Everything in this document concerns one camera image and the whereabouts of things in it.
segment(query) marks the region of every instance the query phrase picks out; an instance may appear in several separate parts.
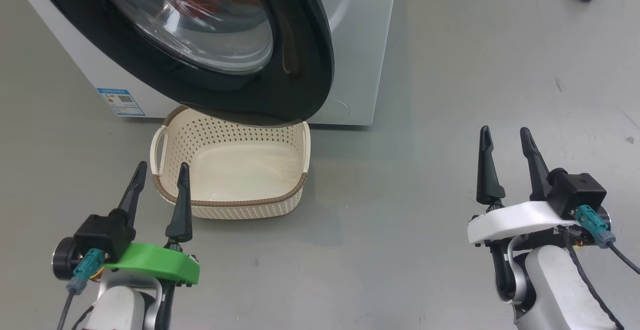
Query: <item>laundry basket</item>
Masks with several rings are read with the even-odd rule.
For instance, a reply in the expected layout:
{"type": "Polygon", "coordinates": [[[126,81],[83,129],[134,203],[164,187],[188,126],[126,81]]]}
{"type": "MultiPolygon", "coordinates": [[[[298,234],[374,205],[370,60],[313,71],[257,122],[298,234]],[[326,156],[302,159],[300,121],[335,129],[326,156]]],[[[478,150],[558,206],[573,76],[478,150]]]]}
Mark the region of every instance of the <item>laundry basket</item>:
{"type": "Polygon", "coordinates": [[[298,205],[310,155],[306,122],[249,127],[181,106],[153,136],[150,164],[155,187],[171,204],[180,164],[189,165],[193,216],[259,219],[283,216],[298,205]]]}

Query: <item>washing machine door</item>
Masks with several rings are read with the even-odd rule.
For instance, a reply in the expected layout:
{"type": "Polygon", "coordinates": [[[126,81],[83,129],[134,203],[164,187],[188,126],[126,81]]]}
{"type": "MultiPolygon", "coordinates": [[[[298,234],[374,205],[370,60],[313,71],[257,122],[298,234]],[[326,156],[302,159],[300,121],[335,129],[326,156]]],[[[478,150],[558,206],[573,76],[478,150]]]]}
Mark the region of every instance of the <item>washing machine door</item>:
{"type": "Polygon", "coordinates": [[[320,0],[51,0],[96,47],[163,95],[263,127],[304,121],[329,94],[320,0]]]}

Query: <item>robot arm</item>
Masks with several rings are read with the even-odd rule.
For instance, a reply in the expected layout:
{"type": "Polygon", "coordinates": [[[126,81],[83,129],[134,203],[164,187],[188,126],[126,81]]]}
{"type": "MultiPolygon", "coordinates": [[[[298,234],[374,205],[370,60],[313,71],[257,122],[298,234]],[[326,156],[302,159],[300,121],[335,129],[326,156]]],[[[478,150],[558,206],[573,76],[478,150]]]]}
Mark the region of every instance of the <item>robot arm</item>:
{"type": "Polygon", "coordinates": [[[54,252],[55,277],[70,280],[69,298],[58,325],[64,325],[71,299],[84,291],[87,280],[101,267],[98,299],[75,323],[91,313],[87,330],[168,330],[176,286],[197,284],[200,266],[180,243],[193,237],[189,166],[178,175],[178,197],[166,228],[165,246],[133,243],[138,196],[144,188],[147,163],[138,164],[118,208],[109,216],[90,215],[73,238],[65,238],[54,252]],[[140,290],[151,290],[153,295],[140,290]]]}
{"type": "Polygon", "coordinates": [[[581,273],[573,250],[578,245],[605,248],[615,241],[601,207],[605,189],[588,173],[569,175],[555,169],[549,175],[526,127],[520,138],[528,160],[531,201],[504,207],[489,127],[480,130],[476,200],[487,205],[487,212],[469,221],[470,244],[491,251],[496,291],[512,305],[519,330],[623,330],[581,273]],[[583,216],[583,209],[590,213],[583,216]],[[592,209],[598,209],[597,215],[592,209]]]}

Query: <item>energy label sticker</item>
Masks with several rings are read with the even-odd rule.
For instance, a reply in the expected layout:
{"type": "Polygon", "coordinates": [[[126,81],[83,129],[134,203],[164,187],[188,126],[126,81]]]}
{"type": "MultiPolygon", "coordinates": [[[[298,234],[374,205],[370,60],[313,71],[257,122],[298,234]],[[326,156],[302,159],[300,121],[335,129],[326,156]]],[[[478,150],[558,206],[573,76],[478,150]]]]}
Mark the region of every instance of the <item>energy label sticker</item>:
{"type": "Polygon", "coordinates": [[[98,93],[119,116],[145,116],[138,103],[128,90],[118,88],[99,88],[98,93]]]}

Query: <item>front-load washing machine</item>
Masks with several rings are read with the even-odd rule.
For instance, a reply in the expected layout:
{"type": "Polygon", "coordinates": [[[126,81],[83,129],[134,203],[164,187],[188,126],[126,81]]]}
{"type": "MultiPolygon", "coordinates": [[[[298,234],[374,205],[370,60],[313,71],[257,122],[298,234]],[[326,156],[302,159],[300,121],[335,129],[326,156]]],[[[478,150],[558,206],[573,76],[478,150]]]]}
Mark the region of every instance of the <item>front-load washing machine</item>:
{"type": "Polygon", "coordinates": [[[393,0],[29,0],[115,114],[370,125],[393,0]]]}

